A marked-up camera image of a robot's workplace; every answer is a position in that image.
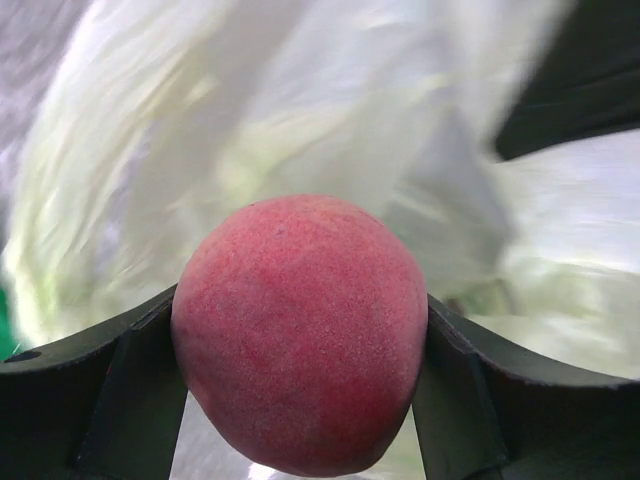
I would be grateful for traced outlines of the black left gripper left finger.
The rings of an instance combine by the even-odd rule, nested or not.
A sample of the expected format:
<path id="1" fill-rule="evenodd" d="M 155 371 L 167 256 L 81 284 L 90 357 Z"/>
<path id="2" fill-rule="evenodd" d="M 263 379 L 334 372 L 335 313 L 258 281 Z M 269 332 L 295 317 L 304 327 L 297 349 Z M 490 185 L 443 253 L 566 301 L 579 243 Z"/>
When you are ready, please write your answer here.
<path id="1" fill-rule="evenodd" d="M 169 477 L 187 397 L 174 292 L 2 362 L 2 478 Z"/>

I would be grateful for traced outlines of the pink fake peach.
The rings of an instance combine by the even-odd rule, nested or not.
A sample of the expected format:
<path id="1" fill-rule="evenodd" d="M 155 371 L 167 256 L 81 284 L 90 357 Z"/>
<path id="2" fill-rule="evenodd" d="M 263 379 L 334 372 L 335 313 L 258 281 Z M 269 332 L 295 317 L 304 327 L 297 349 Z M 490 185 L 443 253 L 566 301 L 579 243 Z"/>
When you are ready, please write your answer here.
<path id="1" fill-rule="evenodd" d="M 228 217 L 188 261 L 171 317 L 184 380 L 221 436 L 303 477 L 360 472 L 383 456 L 426 330 L 413 254 L 377 218 L 321 195 Z"/>

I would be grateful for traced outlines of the light green plastic bag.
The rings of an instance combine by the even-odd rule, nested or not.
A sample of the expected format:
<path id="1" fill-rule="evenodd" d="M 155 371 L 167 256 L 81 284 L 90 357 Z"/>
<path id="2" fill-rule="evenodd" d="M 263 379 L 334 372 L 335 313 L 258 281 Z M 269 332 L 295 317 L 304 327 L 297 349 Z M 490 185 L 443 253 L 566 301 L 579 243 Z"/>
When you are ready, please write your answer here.
<path id="1" fill-rule="evenodd" d="M 379 215 L 430 299 L 639 384 L 639 127 L 494 148 L 577 2 L 3 2 L 1 364 L 174 289 L 233 210 L 313 192 Z"/>

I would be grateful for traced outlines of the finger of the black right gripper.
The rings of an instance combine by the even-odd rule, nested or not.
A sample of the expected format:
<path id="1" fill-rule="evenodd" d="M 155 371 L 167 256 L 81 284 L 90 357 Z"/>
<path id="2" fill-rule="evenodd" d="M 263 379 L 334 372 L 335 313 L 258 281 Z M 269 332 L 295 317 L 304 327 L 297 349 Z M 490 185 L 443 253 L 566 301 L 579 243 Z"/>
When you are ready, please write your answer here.
<path id="1" fill-rule="evenodd" d="M 504 120 L 504 161 L 639 127 L 639 3 L 579 1 Z"/>

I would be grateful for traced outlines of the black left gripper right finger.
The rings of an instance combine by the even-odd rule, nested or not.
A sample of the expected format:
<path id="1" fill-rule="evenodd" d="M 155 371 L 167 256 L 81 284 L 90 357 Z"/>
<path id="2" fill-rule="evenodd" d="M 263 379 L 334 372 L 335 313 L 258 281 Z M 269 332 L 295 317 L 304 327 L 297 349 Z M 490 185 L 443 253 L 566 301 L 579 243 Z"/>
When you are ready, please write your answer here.
<path id="1" fill-rule="evenodd" d="M 518 346 L 429 300 L 413 414 L 428 480 L 635 480 L 639 384 Z"/>

